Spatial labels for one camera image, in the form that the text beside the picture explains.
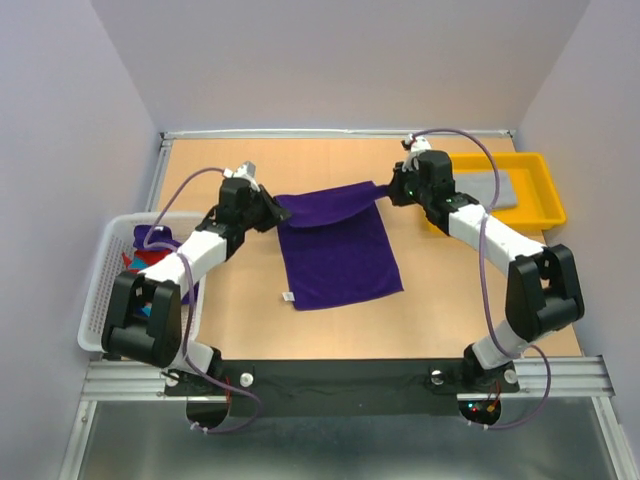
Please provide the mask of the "grey panda towel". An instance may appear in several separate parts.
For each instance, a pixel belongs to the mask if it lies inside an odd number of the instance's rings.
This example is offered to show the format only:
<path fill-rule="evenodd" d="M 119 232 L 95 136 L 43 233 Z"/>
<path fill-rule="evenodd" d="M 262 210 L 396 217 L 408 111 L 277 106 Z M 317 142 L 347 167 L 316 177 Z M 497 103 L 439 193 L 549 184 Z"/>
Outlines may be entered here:
<path fill-rule="evenodd" d="M 506 170 L 499 170 L 499 195 L 493 210 L 506 210 L 518 206 L 517 194 L 511 177 Z M 493 172 L 455 173 L 454 180 L 459 192 L 466 193 L 488 207 L 495 194 Z"/>

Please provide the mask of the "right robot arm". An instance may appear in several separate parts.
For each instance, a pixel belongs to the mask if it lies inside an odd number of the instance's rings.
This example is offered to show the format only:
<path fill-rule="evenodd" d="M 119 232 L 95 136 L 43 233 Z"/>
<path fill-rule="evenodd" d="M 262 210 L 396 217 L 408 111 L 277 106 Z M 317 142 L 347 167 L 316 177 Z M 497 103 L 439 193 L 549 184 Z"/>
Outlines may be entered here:
<path fill-rule="evenodd" d="M 504 320 L 464 351 L 460 378 L 466 387 L 484 389 L 537 340 L 584 316 L 572 251 L 524 236 L 458 191 L 447 153 L 423 150 L 396 163 L 388 195 L 395 206 L 419 205 L 442 233 L 477 250 L 481 272 L 492 264 L 507 279 Z"/>

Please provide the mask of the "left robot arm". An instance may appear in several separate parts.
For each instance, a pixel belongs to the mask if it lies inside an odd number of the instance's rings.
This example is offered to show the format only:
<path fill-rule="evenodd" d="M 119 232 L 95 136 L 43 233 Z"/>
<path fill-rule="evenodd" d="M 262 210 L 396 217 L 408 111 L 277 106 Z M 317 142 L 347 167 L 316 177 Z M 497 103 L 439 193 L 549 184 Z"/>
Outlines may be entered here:
<path fill-rule="evenodd" d="M 202 394 L 218 388 L 239 392 L 222 382 L 219 351 L 189 339 L 195 284 L 229 260 L 248 231 L 269 231 L 290 216 L 264 186 L 241 177 L 224 179 L 218 204 L 177 250 L 146 269 L 115 278 L 101 336 L 103 351 L 186 372 Z"/>

